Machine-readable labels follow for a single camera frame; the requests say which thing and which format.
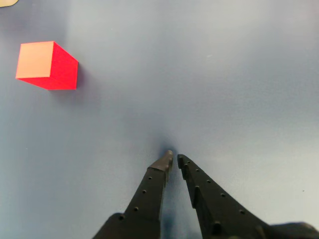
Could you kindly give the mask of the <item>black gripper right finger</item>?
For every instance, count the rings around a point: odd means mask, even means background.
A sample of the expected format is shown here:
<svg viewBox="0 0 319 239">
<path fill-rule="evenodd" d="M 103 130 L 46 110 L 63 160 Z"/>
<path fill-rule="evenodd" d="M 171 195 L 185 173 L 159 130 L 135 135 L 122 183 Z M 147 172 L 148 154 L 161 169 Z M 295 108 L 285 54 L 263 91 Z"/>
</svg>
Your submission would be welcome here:
<svg viewBox="0 0 319 239">
<path fill-rule="evenodd" d="M 245 209 L 194 161 L 183 154 L 177 159 L 204 239 L 272 237 L 269 225 Z"/>
</svg>

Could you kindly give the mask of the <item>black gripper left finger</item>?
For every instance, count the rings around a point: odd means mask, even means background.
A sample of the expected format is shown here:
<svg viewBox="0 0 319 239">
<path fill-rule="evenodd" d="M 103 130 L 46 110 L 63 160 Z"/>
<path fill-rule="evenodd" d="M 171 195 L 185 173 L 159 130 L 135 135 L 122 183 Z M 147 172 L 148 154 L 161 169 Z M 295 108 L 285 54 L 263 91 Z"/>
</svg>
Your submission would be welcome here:
<svg viewBox="0 0 319 239">
<path fill-rule="evenodd" d="M 126 210 L 110 216 L 94 238 L 159 239 L 163 194 L 172 163 L 169 150 L 150 165 Z"/>
</svg>

